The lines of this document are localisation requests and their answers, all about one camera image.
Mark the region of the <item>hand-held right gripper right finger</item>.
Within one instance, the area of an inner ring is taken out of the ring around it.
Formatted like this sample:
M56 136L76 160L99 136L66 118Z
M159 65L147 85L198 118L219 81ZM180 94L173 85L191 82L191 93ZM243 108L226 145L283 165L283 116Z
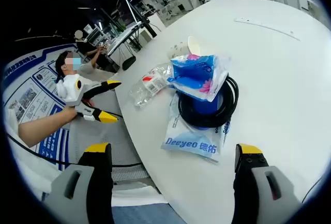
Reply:
M232 223L286 223L302 205L292 182L253 145L236 145L233 189Z

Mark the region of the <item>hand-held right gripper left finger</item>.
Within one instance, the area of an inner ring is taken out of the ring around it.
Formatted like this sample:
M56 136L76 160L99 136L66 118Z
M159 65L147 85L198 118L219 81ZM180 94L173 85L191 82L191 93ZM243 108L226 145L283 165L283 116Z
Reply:
M114 223L112 167L110 143L89 146L52 182L44 204L60 223Z

